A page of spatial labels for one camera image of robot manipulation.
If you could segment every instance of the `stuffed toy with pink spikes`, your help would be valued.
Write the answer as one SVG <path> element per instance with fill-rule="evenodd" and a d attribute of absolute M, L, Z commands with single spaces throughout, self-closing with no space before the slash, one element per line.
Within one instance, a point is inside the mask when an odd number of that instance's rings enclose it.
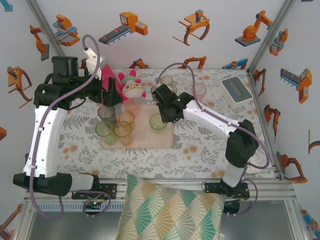
<path fill-rule="evenodd" d="M 136 78 L 137 72 L 132 69 L 129 75 L 125 75 L 123 72 L 118 74 L 121 81 L 120 87 L 122 88 L 123 100 L 129 98 L 138 99 L 140 97 L 145 98 L 147 95 L 145 93 L 144 86 L 141 85 L 141 79 Z"/>

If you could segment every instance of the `pink tray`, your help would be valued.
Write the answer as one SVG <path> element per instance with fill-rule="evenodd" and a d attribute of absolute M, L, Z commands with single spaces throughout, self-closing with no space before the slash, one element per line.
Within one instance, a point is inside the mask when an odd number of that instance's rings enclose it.
<path fill-rule="evenodd" d="M 125 106 L 119 105 L 121 109 L 116 109 L 117 117 L 121 112 L 125 112 Z M 123 146 L 118 139 L 112 146 L 107 145 L 104 141 L 100 144 L 105 149 L 168 149 L 174 145 L 174 125 L 170 122 L 166 125 L 162 133 L 152 132 L 149 119 L 153 114 L 159 113 L 155 104 L 143 104 L 140 106 L 140 114 L 135 119 L 133 129 L 133 143 L 130 146 Z"/>

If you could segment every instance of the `geometric patterned pillow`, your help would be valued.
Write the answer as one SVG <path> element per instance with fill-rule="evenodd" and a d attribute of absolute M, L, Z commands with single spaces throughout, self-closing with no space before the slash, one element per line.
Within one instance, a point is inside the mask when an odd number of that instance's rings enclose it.
<path fill-rule="evenodd" d="M 219 240 L 224 195 L 127 179 L 116 240 Z"/>

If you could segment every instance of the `white wall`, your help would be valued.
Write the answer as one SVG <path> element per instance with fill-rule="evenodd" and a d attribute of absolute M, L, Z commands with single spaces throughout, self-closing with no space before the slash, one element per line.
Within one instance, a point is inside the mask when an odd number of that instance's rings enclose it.
<path fill-rule="evenodd" d="M 265 92 L 260 99 L 263 106 L 270 104 L 280 112 L 276 149 L 281 154 L 296 158 L 301 166 L 307 183 L 294 184 L 295 193 L 301 206 L 316 221 L 320 221 L 319 182 L 320 147 L 314 147 L 308 154 L 308 129 L 311 130 L 311 142 L 320 140 L 320 68 L 319 68 L 319 9 L 320 1 L 297 1 L 280 30 L 288 28 L 288 38 L 278 57 L 265 54 L 258 70 L 266 69 Z M 280 70 L 286 69 L 299 76 L 309 68 L 312 73 L 312 85 L 309 98 L 299 103 L 299 93 L 287 82 L 280 80 Z M 286 169 L 288 178 L 298 176 L 291 165 Z"/>
<path fill-rule="evenodd" d="M 0 141 L 0 224 L 21 203 L 25 190 L 12 183 L 14 174 L 21 173 L 25 165 L 25 154 L 29 152 L 34 129 L 33 100 L 19 109 L 25 100 L 17 91 L 8 93 L 14 86 L 8 87 L 7 67 L 19 66 L 29 75 L 32 87 L 25 91 L 27 97 L 33 98 L 34 91 L 52 72 L 50 58 L 41 62 L 36 48 L 36 38 L 30 33 L 30 25 L 38 23 L 25 1 L 10 0 L 12 12 L 5 12 L 0 6 L 1 44 L 0 44 L 0 126 L 7 131 L 7 136 Z M 46 37 L 40 33 L 44 43 Z M 22 78 L 23 86 L 27 80 Z"/>
<path fill-rule="evenodd" d="M 243 47 L 235 38 L 243 35 L 244 29 L 253 25 L 256 14 L 262 10 L 272 21 L 275 19 L 283 0 L 38 0 L 47 21 L 53 24 L 56 15 L 69 18 L 76 28 L 78 36 L 91 34 L 98 40 L 121 25 L 119 14 L 132 12 L 139 21 L 148 25 L 148 35 L 129 34 L 111 43 L 110 46 L 99 43 L 101 53 L 115 68 L 128 68 L 133 61 L 142 58 L 152 68 L 163 68 L 171 63 L 183 62 L 191 57 L 207 56 L 205 68 L 221 68 L 230 62 L 249 58 L 248 66 L 258 51 L 262 41 Z M 189 36 L 190 46 L 175 40 L 183 39 L 186 27 L 178 21 L 194 14 L 198 9 L 210 19 L 210 31 L 204 40 Z M 200 36 L 204 27 L 198 29 Z M 261 24 L 257 36 L 263 40 L 267 26 Z M 73 46 L 61 46 L 67 56 L 82 55 L 80 42 Z"/>

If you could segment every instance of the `floral tablecloth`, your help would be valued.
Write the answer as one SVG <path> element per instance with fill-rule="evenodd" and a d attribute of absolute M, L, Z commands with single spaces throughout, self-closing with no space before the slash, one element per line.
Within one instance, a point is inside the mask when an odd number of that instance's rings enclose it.
<path fill-rule="evenodd" d="M 152 104 L 150 88 L 162 69 L 136 69 L 141 78 L 146 98 L 141 104 Z M 128 74 L 130 69 L 116 69 Z M 248 105 L 232 109 L 219 90 L 222 79 L 238 76 L 249 87 L 244 70 L 196 69 L 197 83 L 204 84 L 207 93 L 202 103 L 218 113 L 235 120 L 252 121 L 257 136 L 264 140 L 262 128 L 254 101 Z M 170 75 L 181 92 L 191 92 L 192 78 L 187 69 L 169 69 Z M 61 173 L 92 173 L 101 178 L 125 178 L 133 174 L 140 178 L 221 178 L 226 170 L 226 143 L 217 135 L 192 121 L 180 120 L 174 124 L 174 145 L 168 149 L 105 149 L 95 127 L 100 121 L 97 110 L 99 104 L 87 100 L 81 107 L 68 112 L 62 127 L 58 146 L 57 168 Z M 264 165 L 265 153 L 259 147 L 257 163 Z M 271 165 L 262 171 L 249 168 L 251 178 L 274 178 Z"/>

